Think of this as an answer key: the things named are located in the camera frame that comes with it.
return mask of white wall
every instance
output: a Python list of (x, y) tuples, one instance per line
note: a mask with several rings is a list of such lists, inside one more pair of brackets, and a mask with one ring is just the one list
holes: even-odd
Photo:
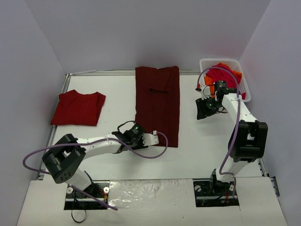
[(270, 0), (25, 0), (66, 73), (239, 59)]
[[(23, 0), (0, 2), (0, 219), (16, 225), (31, 179), (23, 157), (47, 143), (63, 71)], [(38, 156), (28, 161), (34, 167)]]
[(301, 1), (272, 0), (240, 62), (250, 110), (269, 126), (264, 162), (289, 226), (301, 221)]

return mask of red clothing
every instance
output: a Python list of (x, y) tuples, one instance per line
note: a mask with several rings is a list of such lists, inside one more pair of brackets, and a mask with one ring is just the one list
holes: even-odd
[[(233, 73), (233, 71), (225, 64), (219, 63), (217, 65), (214, 65), (213, 67), (221, 67), (221, 68), (226, 69), (227, 71)], [(233, 74), (234, 74), (234, 77), (236, 78), (236, 81), (239, 85), (240, 81), (241, 81), (241, 75), (238, 75), (238, 73), (233, 73)], [(216, 82), (216, 81), (223, 80), (223, 81), (227, 82), (227, 87), (228, 88), (236, 88), (236, 84), (235, 84), (234, 79), (227, 72), (225, 72), (223, 70), (210, 69), (207, 72), (206, 76), (211, 78), (213, 83)]]
[[(164, 133), (169, 147), (178, 147), (180, 118), (179, 68), (136, 68), (136, 117), (147, 133), (154, 130)], [(165, 139), (159, 137), (159, 145)]]
[(60, 94), (59, 99), (51, 125), (96, 126), (105, 95), (98, 92), (80, 94), (71, 90)]

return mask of white tabletop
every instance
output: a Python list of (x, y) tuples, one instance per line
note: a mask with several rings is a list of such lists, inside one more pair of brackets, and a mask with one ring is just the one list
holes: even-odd
[[(66, 184), (32, 181), (17, 226), (73, 226)], [(89, 210), (83, 226), (286, 226), (269, 178), (238, 178), (240, 206), (197, 208), (191, 179), (111, 181), (114, 210)], [(74, 216), (81, 220), (83, 211)]]
[[(95, 180), (208, 178), (226, 155), (234, 128), (228, 114), (216, 114), (197, 121), (195, 91), (198, 75), (180, 76), (179, 147), (168, 148), (157, 159), (143, 159), (131, 152), (105, 154), (83, 161), (80, 165)], [(106, 95), (96, 127), (59, 126), (54, 143), (63, 135), (88, 138), (105, 136), (118, 125), (135, 119), (135, 76), (72, 76), (68, 90), (79, 93), (100, 92)], [(163, 147), (150, 147), (144, 155), (157, 155)], [(257, 162), (251, 163), (238, 177), (261, 177)]]

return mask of laundry basket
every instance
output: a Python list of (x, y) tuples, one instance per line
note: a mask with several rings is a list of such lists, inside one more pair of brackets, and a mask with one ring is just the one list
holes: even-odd
[[(243, 100), (244, 102), (248, 102), (251, 100), (251, 94), (250, 90), (248, 87), (248, 84), (246, 83), (246, 78), (243, 72), (243, 69), (240, 66), (240, 63), (237, 60), (232, 60), (232, 59), (218, 59), (218, 58), (206, 58), (206, 59), (201, 59), (199, 62), (199, 67), (201, 69), (201, 72), (209, 67), (212, 67), (218, 63), (224, 63), (229, 66), (231, 70), (237, 71), (242, 73), (242, 80), (239, 84), (239, 92), (246, 93), (246, 98)], [(204, 85), (204, 77), (203, 75), (201, 76), (200, 79), (201, 85)]]

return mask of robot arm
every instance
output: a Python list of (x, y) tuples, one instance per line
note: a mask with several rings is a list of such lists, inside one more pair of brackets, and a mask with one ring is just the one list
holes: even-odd
[[(225, 81), (217, 81), (214, 84), (213, 94), (204, 94), (206, 88), (208, 87), (204, 87), (203, 92), (201, 92), (202, 97), (196, 100), (198, 107), (197, 119), (216, 114), (220, 112), (219, 109), (221, 107), (224, 107), (235, 125), (238, 114), (237, 90), (227, 88)], [(236, 176), (244, 166), (261, 158), (264, 153), (267, 133), (267, 124), (259, 122), (247, 109), (245, 103), (241, 101), (238, 134), (231, 150), (230, 158), (227, 159), (222, 171), (233, 173)], [(213, 171), (213, 181), (219, 183), (230, 183), (233, 181), (233, 175), (220, 175), (219, 169), (220, 167)]]
[(117, 140), (122, 141), (133, 150), (146, 148), (159, 143), (155, 131), (153, 134), (147, 134), (144, 129), (136, 123), (130, 130), (124, 133), (116, 131), (104, 137), (84, 139), (75, 138), (72, 134), (67, 134), (56, 144), (78, 143), (81, 145), (51, 148), (43, 155), (42, 160), (57, 184), (65, 182), (80, 190), (85, 190), (92, 182), (89, 176), (79, 169), (80, 163), (96, 155), (127, 151), (128, 148), (117, 142)]

